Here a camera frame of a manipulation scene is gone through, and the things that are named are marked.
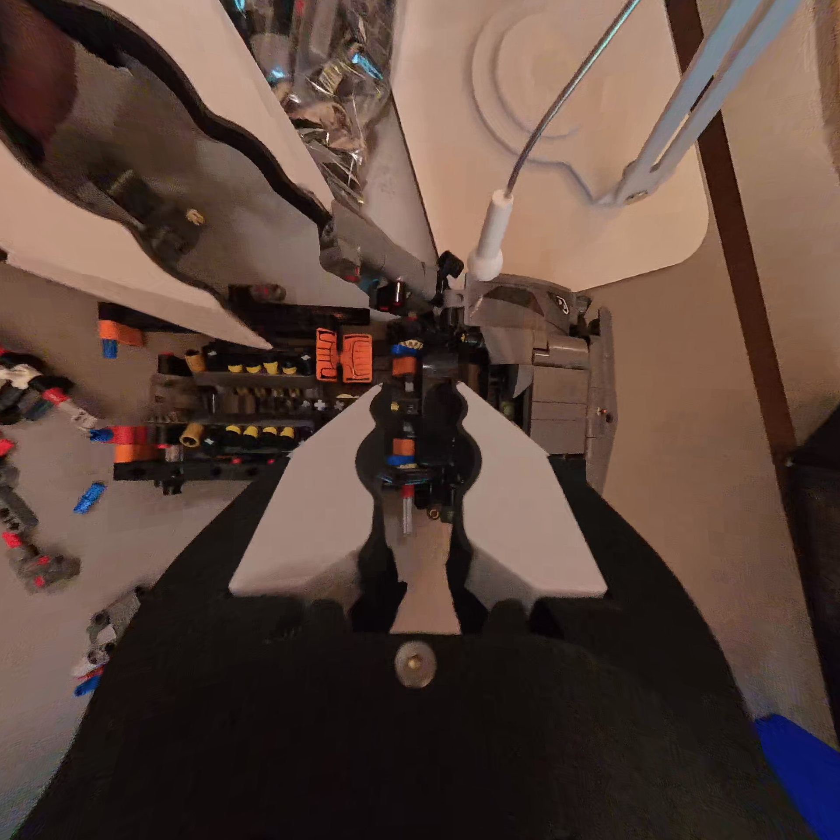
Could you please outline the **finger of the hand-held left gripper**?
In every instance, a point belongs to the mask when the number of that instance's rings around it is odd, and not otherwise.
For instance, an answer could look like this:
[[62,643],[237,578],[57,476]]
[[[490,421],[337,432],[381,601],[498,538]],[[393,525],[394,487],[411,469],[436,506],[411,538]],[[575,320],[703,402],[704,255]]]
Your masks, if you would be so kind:
[[206,135],[235,149],[316,225],[333,196],[290,119],[216,1],[104,2],[123,50],[161,76]]
[[210,291],[160,267],[120,222],[55,192],[5,143],[1,244],[10,265],[188,331],[260,350],[270,344]]

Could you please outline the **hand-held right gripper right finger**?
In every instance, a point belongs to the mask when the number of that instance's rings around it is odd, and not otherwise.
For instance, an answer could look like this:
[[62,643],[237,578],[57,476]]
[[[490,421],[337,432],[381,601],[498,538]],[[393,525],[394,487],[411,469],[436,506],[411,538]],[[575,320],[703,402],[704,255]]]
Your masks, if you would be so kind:
[[472,550],[465,587],[483,606],[602,598],[607,586],[549,457],[466,384],[461,426],[479,467],[462,501]]

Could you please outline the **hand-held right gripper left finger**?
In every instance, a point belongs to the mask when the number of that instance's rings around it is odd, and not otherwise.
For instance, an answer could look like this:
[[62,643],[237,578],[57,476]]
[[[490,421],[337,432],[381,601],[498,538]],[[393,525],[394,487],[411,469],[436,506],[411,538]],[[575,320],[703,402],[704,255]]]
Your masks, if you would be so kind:
[[232,595],[355,602],[374,499],[356,468],[374,431],[373,386],[296,448],[229,582]]

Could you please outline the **partly built lego car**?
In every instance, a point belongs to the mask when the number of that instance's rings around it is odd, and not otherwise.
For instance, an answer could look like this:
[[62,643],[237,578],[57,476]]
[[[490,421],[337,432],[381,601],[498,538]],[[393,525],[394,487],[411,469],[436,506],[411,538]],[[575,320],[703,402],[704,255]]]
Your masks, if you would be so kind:
[[269,350],[208,341],[163,353],[143,426],[91,433],[113,446],[112,478],[149,482],[165,495],[188,481],[246,480],[289,456],[372,385],[391,394],[379,481],[402,499],[402,532],[415,510],[451,522],[466,482],[456,465],[454,408],[445,388],[463,382],[549,456],[580,459],[603,491],[616,427],[610,313],[587,316],[579,292],[524,276],[477,279],[445,251],[424,269],[369,235],[359,254],[325,249],[370,293],[370,308],[298,306],[278,287],[232,286],[237,313]]

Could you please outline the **grey lego piece red pins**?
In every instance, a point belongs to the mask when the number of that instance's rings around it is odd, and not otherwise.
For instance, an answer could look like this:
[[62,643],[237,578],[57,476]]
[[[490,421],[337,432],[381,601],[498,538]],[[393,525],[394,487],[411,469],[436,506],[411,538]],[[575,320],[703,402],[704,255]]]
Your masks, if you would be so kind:
[[25,534],[4,531],[2,541],[12,572],[30,594],[63,586],[81,571],[79,559],[44,553]]

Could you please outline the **lego axle subassembly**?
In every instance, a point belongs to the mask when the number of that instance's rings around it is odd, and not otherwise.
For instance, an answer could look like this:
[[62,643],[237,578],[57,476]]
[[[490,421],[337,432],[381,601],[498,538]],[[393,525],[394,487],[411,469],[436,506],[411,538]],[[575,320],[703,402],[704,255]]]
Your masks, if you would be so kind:
[[76,383],[31,354],[1,348],[1,425],[36,422],[50,412],[89,432],[100,425],[74,396]]

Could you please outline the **grey white lego subassembly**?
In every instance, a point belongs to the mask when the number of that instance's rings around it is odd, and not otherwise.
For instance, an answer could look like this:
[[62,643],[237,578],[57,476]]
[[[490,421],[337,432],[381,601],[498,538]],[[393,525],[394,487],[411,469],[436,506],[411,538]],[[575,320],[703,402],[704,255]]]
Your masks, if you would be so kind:
[[137,584],[91,616],[87,651],[72,672],[76,680],[74,697],[89,695],[98,687],[115,648],[150,590],[148,585]]

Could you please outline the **grey lego beam with holes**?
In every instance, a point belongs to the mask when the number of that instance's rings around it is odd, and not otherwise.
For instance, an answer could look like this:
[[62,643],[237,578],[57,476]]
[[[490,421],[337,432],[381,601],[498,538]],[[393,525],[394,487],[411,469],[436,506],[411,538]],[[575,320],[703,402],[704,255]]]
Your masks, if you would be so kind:
[[1,464],[1,524],[2,529],[14,534],[30,533],[37,529],[39,520],[16,492],[17,471]]

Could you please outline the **clear plastic bag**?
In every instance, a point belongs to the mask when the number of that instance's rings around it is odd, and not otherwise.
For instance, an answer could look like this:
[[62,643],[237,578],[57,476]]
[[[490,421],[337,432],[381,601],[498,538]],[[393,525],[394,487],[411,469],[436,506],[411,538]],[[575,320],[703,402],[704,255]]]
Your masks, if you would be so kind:
[[222,1],[332,193],[364,205],[391,94],[396,2]]

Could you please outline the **white tipped metal rod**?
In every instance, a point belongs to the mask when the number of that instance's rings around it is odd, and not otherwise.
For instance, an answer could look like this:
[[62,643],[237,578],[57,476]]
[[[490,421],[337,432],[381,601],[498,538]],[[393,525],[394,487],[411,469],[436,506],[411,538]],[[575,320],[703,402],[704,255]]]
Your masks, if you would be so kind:
[[501,273],[501,244],[507,232],[512,213],[513,190],[522,172],[522,168],[545,130],[557,117],[564,104],[573,96],[576,88],[579,87],[585,76],[595,66],[597,60],[600,59],[603,52],[605,52],[608,45],[613,41],[620,28],[625,25],[638,5],[638,1],[629,1],[622,6],[620,12],[608,25],[586,57],[583,58],[581,64],[574,71],[574,74],[563,86],[555,100],[542,115],[540,121],[536,123],[530,132],[527,142],[522,146],[518,154],[504,188],[492,193],[476,248],[469,257],[469,272],[477,279],[492,280]]

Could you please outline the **blue plastic bin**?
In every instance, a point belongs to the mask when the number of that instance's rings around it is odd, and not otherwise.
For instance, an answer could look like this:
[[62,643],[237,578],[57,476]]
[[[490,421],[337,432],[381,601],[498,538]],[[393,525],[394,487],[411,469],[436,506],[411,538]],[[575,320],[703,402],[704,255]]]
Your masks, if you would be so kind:
[[839,752],[783,716],[754,724],[765,759],[815,835],[838,839]]

